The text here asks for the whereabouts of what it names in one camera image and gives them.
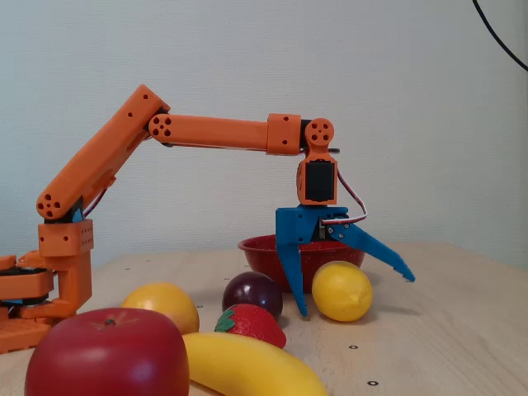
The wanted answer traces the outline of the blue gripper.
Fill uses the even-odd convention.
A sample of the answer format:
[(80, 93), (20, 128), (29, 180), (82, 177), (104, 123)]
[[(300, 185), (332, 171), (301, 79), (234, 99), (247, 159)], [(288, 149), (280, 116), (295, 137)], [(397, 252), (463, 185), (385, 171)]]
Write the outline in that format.
[(391, 266), (406, 281), (415, 281), (415, 275), (398, 253), (360, 227), (352, 223), (322, 224), (325, 219), (347, 219), (347, 212), (346, 207), (327, 205), (298, 205), (276, 210), (277, 253), (299, 312), (304, 318), (308, 317), (308, 308), (298, 244), (324, 241), (326, 234)]

